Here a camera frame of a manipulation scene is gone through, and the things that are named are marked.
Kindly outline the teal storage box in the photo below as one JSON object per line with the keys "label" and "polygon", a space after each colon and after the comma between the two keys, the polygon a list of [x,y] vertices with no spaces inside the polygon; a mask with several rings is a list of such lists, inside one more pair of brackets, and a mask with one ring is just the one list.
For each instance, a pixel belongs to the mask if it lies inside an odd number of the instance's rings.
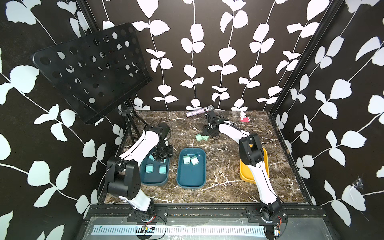
{"label": "teal storage box", "polygon": [[[199,163],[184,165],[183,156],[196,156]],[[206,153],[200,148],[185,148],[179,154],[177,183],[184,189],[200,189],[206,183]]]}
{"label": "teal storage box", "polygon": [[[140,166],[140,177],[141,182],[144,185],[147,186],[163,186],[168,181],[169,176],[169,161],[170,159],[166,159],[166,163],[160,163],[160,161],[152,161],[149,159],[149,155],[142,161]],[[154,172],[147,174],[146,173],[146,165],[153,164],[154,165]],[[167,166],[167,173],[165,175],[159,174],[159,167],[160,166]]]}

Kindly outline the yellow storage box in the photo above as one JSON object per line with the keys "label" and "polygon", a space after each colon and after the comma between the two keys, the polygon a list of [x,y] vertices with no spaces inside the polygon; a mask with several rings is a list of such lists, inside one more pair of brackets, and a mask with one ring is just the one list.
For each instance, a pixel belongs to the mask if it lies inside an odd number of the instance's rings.
{"label": "yellow storage box", "polygon": [[[263,151],[264,151],[264,163],[265,163],[266,173],[267,173],[268,178],[270,178],[268,153],[267,153],[267,150],[265,148],[263,148]],[[240,173],[240,178],[244,182],[251,183],[251,184],[256,183],[251,170],[249,169],[249,167],[247,165],[245,165],[243,163],[242,160],[240,160],[239,173]]]}

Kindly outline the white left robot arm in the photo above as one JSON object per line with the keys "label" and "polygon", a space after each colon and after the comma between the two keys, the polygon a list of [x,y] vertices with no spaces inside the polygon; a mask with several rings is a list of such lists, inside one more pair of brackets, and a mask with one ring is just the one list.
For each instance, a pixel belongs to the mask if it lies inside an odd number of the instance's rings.
{"label": "white left robot arm", "polygon": [[153,213],[153,200],[141,190],[140,166],[148,157],[161,162],[173,156],[169,143],[170,127],[166,123],[147,126],[140,138],[118,157],[107,162],[103,191],[127,201],[134,209]]}

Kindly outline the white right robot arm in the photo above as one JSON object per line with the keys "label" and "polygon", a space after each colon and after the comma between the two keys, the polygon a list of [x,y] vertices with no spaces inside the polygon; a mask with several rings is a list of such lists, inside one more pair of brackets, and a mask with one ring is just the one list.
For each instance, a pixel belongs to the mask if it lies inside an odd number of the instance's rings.
{"label": "white right robot arm", "polygon": [[242,163],[250,169],[257,185],[261,203],[261,214],[266,221],[271,221],[282,210],[281,200],[275,193],[267,174],[264,162],[264,149],[256,133],[246,132],[213,111],[205,111],[207,124],[203,127],[205,135],[217,137],[224,134],[239,145]]}

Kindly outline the pink white small box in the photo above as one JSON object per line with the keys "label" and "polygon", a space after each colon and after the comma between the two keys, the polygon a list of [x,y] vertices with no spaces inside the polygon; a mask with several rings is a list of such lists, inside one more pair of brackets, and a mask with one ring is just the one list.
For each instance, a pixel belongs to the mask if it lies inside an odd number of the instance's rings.
{"label": "pink white small box", "polygon": [[242,123],[249,123],[250,118],[246,116],[245,112],[240,112],[240,120]]}

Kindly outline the black music stand tripod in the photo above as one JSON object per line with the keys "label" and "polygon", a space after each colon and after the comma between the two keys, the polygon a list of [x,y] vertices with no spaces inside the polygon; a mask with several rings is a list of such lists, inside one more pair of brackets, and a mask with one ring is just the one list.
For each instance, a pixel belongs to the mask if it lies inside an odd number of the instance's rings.
{"label": "black music stand tripod", "polygon": [[144,124],[144,128],[148,126],[148,123],[138,115],[137,111],[133,107],[129,107],[127,103],[123,103],[121,107],[120,115],[124,117],[126,123],[126,133],[124,133],[124,139],[126,140],[129,136],[132,144],[134,144],[140,137],[141,133],[136,125],[135,119]]}

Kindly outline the black perforated music stand desk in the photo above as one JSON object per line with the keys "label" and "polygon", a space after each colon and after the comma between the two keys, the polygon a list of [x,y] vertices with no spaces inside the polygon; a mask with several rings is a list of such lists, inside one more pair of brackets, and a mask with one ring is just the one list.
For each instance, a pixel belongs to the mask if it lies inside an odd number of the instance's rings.
{"label": "black perforated music stand desk", "polygon": [[32,61],[87,125],[153,79],[131,23],[37,51]]}

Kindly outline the black front rail frame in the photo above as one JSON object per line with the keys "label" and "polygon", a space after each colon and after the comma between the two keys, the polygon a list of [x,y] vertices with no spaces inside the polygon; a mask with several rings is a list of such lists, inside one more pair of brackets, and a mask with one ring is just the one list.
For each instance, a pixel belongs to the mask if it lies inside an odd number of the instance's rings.
{"label": "black front rail frame", "polygon": [[270,223],[260,204],[156,204],[154,217],[129,205],[92,206],[78,240],[338,240],[321,207],[284,204]]}

